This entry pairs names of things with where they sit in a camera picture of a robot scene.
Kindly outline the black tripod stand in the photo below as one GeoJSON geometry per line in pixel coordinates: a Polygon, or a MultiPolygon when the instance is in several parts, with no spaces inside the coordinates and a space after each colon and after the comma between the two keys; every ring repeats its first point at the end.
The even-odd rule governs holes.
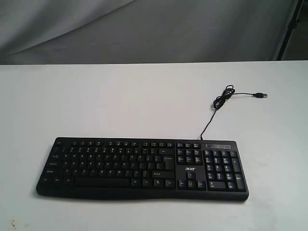
{"type": "Polygon", "coordinates": [[[281,61],[283,56],[284,56],[284,53],[285,53],[285,51],[287,49],[287,46],[288,46],[290,37],[291,37],[291,35],[293,33],[293,30],[297,27],[297,25],[298,25],[298,23],[300,21],[298,19],[298,17],[300,15],[300,12],[301,12],[303,4],[304,4],[304,0],[297,0],[296,1],[296,6],[295,6],[295,9],[293,11],[292,17],[289,20],[286,33],[284,35],[284,38],[283,38],[283,41],[281,43],[279,52],[277,54],[276,61],[281,61]]]}

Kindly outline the grey backdrop cloth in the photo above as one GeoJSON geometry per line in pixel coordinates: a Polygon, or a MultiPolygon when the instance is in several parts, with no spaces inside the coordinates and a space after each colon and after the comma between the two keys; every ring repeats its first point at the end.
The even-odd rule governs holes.
{"type": "Polygon", "coordinates": [[[1,64],[274,61],[296,0],[3,0],[1,64]]]}

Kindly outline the black acer keyboard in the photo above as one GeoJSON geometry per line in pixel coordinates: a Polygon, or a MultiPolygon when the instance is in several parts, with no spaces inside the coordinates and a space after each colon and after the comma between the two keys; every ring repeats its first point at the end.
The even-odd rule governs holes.
{"type": "Polygon", "coordinates": [[[211,140],[58,137],[36,190],[98,200],[249,196],[236,142],[211,140]]]}

